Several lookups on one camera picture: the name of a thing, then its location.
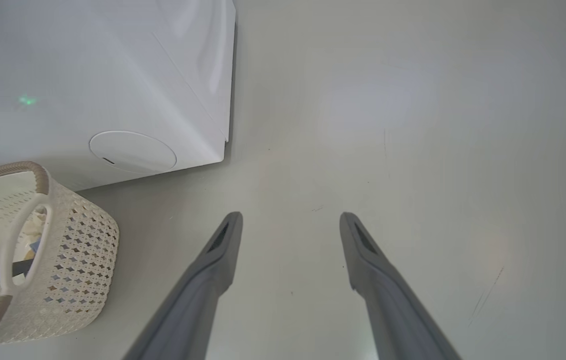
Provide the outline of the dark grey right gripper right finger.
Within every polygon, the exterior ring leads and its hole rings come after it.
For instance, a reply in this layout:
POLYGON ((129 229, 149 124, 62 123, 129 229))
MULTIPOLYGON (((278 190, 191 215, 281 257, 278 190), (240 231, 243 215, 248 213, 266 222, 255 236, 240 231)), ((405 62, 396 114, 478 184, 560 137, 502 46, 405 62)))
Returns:
POLYGON ((458 360, 452 343, 361 219, 343 212, 339 230, 349 282, 365 301, 379 359, 458 360))

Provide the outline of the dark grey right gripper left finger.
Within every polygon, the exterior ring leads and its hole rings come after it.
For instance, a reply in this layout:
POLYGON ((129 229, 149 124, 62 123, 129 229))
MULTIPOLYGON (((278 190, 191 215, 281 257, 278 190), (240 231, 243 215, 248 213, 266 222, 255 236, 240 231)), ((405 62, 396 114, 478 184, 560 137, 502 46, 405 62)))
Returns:
POLYGON ((244 217, 228 213, 125 354, 125 360, 204 360, 219 298, 233 284, 244 217))

